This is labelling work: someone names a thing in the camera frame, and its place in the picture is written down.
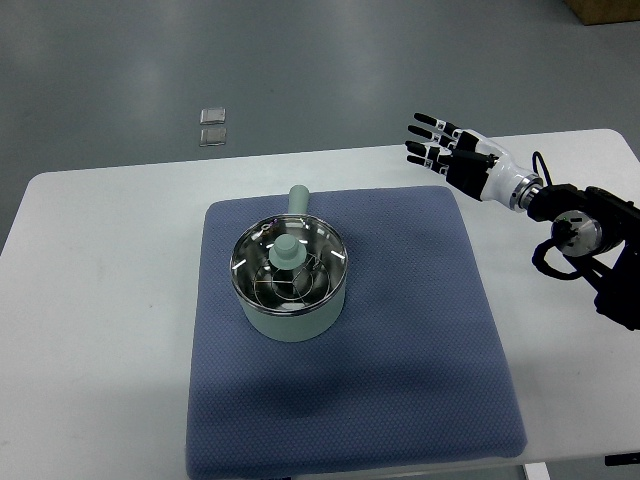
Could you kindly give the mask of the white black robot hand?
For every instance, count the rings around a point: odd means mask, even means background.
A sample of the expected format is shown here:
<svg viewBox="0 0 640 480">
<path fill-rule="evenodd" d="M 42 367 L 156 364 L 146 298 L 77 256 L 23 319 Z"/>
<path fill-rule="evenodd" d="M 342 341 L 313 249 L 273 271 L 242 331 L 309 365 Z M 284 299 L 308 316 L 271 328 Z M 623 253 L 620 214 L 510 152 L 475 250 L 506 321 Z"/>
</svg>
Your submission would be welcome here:
<svg viewBox="0 0 640 480">
<path fill-rule="evenodd" d="M 542 178 L 518 166 L 512 154 L 484 135 L 451 122 L 416 113 L 405 142 L 407 160 L 445 177 L 477 201 L 496 201 L 522 212 L 543 188 Z"/>
</svg>

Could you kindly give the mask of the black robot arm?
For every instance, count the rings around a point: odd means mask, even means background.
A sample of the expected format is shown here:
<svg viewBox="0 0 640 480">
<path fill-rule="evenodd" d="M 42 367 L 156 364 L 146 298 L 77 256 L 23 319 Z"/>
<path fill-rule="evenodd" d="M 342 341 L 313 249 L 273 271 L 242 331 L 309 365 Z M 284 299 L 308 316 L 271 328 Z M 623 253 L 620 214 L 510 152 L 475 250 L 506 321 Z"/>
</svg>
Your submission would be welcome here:
<svg viewBox="0 0 640 480">
<path fill-rule="evenodd" d="M 610 192 L 570 184 L 527 195 L 527 215 L 551 223 L 550 238 L 532 255 L 551 278 L 587 281 L 596 312 L 630 331 L 639 329 L 639 209 Z"/>
</svg>

